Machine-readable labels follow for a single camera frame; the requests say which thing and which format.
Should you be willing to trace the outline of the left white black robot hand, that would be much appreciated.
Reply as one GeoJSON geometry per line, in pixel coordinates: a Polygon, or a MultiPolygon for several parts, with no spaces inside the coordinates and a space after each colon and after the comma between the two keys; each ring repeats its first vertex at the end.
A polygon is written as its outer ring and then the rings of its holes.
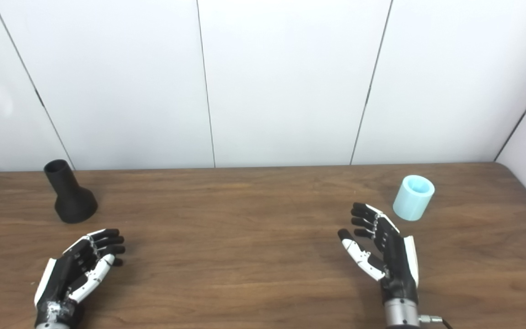
{"type": "Polygon", "coordinates": [[[36,329],[77,329],[84,300],[113,267],[122,266],[125,238],[118,229],[102,229],[79,238],[58,259],[50,258],[34,297],[36,329]]]}

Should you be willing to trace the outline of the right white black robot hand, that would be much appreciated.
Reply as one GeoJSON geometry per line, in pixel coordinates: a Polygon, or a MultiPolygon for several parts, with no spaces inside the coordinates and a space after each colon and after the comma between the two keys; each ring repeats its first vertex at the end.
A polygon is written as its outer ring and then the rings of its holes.
{"type": "Polygon", "coordinates": [[[403,237],[386,214],[369,204],[355,202],[351,215],[356,229],[340,229],[338,237],[357,266],[380,283],[383,302],[403,298],[418,304],[413,237],[403,237]]]}

